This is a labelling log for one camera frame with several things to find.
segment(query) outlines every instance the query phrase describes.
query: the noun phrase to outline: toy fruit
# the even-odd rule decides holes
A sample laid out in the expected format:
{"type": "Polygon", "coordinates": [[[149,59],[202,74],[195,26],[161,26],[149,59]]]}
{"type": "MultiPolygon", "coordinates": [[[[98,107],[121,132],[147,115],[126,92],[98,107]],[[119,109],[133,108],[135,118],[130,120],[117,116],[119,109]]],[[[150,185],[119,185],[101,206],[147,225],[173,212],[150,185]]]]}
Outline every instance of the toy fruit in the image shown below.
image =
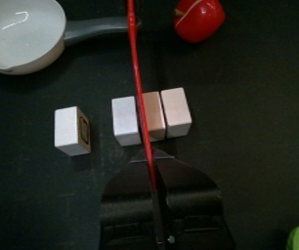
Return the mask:
{"type": "Polygon", "coordinates": [[[225,20],[217,0],[179,0],[174,9],[174,30],[190,43],[207,39],[225,20]]]}

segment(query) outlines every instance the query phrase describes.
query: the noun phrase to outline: red handle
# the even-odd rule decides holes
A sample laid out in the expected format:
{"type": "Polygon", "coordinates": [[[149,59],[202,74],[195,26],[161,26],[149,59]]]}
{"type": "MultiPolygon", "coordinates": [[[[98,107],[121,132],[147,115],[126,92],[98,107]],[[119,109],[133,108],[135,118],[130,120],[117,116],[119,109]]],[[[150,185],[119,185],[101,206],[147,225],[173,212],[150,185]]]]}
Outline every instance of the red handle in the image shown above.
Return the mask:
{"type": "Polygon", "coordinates": [[[129,26],[129,40],[130,40],[130,47],[131,47],[135,90],[137,90],[138,108],[139,108],[139,121],[141,121],[143,146],[145,146],[147,168],[149,168],[149,179],[150,179],[151,191],[155,192],[153,154],[151,154],[151,147],[150,147],[150,141],[149,141],[149,129],[147,129],[147,122],[146,122],[145,106],[143,106],[143,96],[142,96],[143,91],[142,91],[142,82],[141,82],[138,55],[137,55],[137,21],[135,21],[133,0],[127,0],[127,26],[129,26]]]}

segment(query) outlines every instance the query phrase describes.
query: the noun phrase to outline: black table surface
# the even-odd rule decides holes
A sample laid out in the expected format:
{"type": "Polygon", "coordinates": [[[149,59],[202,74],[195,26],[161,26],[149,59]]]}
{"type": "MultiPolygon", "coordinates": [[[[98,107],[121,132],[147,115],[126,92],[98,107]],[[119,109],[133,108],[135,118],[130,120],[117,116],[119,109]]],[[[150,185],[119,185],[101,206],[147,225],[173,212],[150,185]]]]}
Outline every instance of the black table surface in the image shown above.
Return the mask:
{"type": "MultiPolygon", "coordinates": [[[[237,249],[284,249],[299,226],[299,1],[221,0],[225,22],[201,44],[173,31],[175,2],[137,7],[143,90],[182,87],[193,118],[187,136],[153,146],[217,183],[237,249]]],[[[125,15],[119,0],[59,3],[69,20],[125,15]]],[[[110,100],[134,95],[126,35],[0,74],[0,249],[97,249],[105,184],[142,148],[118,145],[110,100]],[[54,110],[73,105],[90,122],[77,157],[53,145],[54,110]]]]}

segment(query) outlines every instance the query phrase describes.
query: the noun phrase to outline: wooden block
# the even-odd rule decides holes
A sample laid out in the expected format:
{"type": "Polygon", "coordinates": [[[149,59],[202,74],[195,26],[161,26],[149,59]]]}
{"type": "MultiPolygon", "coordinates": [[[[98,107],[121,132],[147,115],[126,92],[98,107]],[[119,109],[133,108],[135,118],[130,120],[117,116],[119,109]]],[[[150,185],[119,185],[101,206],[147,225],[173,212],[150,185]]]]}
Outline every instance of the wooden block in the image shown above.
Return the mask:
{"type": "Polygon", "coordinates": [[[89,120],[77,106],[54,111],[54,146],[70,156],[90,153],[89,120]]]}
{"type": "Polygon", "coordinates": [[[143,93],[143,105],[151,142],[163,140],[165,122],[158,92],[143,93]]]}
{"type": "Polygon", "coordinates": [[[186,136],[191,125],[183,88],[161,91],[166,138],[186,136]]]}
{"type": "Polygon", "coordinates": [[[121,146],[138,145],[141,134],[134,97],[111,100],[113,135],[121,146]]]}

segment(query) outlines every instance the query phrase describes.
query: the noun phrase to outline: saucepan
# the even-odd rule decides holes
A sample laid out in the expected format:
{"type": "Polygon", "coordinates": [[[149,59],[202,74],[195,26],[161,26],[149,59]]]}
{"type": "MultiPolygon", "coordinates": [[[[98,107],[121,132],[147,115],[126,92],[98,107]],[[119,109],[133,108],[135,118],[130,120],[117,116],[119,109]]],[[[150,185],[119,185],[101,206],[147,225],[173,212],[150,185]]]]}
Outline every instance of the saucepan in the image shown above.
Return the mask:
{"type": "Polygon", "coordinates": [[[126,17],[67,21],[55,0],[0,0],[0,73],[33,73],[65,46],[126,31],[126,17]]]}

